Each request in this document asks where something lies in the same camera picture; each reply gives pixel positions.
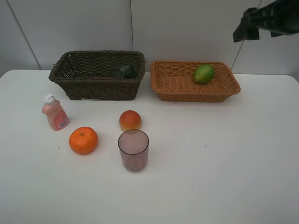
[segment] wicker basket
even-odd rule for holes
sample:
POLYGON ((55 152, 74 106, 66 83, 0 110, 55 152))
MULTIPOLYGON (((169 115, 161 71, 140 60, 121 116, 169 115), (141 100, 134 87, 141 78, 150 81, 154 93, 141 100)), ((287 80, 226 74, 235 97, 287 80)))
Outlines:
POLYGON ((165 101, 222 102, 241 91, 231 70, 221 62, 154 61, 151 86, 165 101), (207 84, 193 80, 196 68, 202 64, 215 69, 214 78, 207 84))
POLYGON ((54 65, 49 79, 70 99, 132 100, 145 73, 145 60, 132 51, 71 51, 54 65), (111 69, 131 65, 134 79, 112 78, 111 69))

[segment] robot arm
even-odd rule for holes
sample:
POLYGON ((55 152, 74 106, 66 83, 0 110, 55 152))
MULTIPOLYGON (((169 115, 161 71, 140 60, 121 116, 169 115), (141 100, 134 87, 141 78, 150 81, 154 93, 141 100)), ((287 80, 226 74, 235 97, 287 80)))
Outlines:
POLYGON ((259 40, 258 29, 271 32, 271 37, 299 33, 299 0, 276 0, 257 9, 247 9, 235 30, 234 42, 259 40))

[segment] white bottle cap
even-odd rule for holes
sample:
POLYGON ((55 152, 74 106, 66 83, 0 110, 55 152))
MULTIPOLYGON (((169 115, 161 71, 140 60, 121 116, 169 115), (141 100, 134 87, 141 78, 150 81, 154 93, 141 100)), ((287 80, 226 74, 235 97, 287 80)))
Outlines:
POLYGON ((53 105, 55 103, 55 98, 52 94, 48 94, 43 98, 46 105, 53 105))

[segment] green fruit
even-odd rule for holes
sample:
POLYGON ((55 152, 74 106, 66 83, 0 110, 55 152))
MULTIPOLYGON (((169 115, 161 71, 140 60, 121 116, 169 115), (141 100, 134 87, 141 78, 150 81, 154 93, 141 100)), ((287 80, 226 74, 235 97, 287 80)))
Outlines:
POLYGON ((194 80, 200 84, 206 84, 212 80, 215 71, 214 67, 209 64, 199 66, 194 73, 194 80))

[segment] pink bottle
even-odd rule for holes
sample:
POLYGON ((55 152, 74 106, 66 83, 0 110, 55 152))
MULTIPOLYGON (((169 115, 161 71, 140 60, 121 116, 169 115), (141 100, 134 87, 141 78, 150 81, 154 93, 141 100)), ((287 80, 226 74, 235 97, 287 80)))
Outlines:
POLYGON ((47 115, 50 127, 54 131, 59 131, 66 127, 70 120, 62 109, 60 102, 52 94, 44 97, 43 114, 47 115))

